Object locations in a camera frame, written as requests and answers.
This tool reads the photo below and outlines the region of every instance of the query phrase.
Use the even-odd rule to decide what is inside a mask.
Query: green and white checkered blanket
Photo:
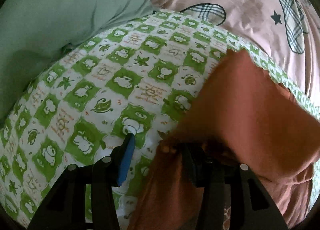
[[[125,229],[159,140],[190,108],[227,48],[246,48],[319,120],[319,110],[256,46],[186,14],[157,12],[96,35],[30,84],[0,132],[0,202],[7,213],[28,226],[69,164],[93,164],[133,132],[127,180],[113,189]]]

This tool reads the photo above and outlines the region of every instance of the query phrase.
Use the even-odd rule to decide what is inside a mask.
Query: wrinkled fabric
[[[302,89],[315,106],[320,106],[320,18],[316,15],[309,0],[152,0],[166,9],[181,11],[197,4],[217,4],[224,13],[221,27],[251,40],[263,49]],[[297,7],[302,7],[302,20],[292,18],[284,10],[287,4],[298,14]],[[280,16],[281,23],[275,25],[271,18],[274,11]],[[303,29],[298,36],[287,32],[284,15],[288,23],[297,21]],[[300,53],[292,51],[289,45],[299,43]]]
[[[181,154],[174,149],[183,142],[205,143],[215,158],[248,164],[293,227],[307,213],[319,129],[319,122],[246,51],[229,51],[189,112],[160,143],[128,229],[175,230],[197,215],[202,189],[184,177]]]

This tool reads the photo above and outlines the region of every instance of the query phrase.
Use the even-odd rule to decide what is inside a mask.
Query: pink bedsheet
[[[320,19],[308,0],[152,0],[181,11],[197,4],[201,17],[263,49],[320,106]],[[201,15],[201,6],[186,12]]]

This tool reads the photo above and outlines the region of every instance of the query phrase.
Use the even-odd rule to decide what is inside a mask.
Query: orange cloth
[[[208,154],[248,164],[292,227],[306,216],[319,140],[320,123],[286,88],[245,50],[228,51],[160,143],[128,230],[177,230],[197,215],[203,190],[183,177],[181,154],[169,151],[181,142],[206,143]]]

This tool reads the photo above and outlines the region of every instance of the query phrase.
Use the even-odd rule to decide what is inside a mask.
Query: blue plastic piece
[[[120,187],[122,183],[125,181],[127,178],[127,174],[130,168],[130,163],[132,159],[132,155],[134,152],[135,148],[135,137],[132,133],[128,134],[127,137],[129,137],[128,141],[128,146],[127,149],[123,155],[122,161],[119,166],[119,171],[118,171],[118,179],[117,179],[117,184]]]

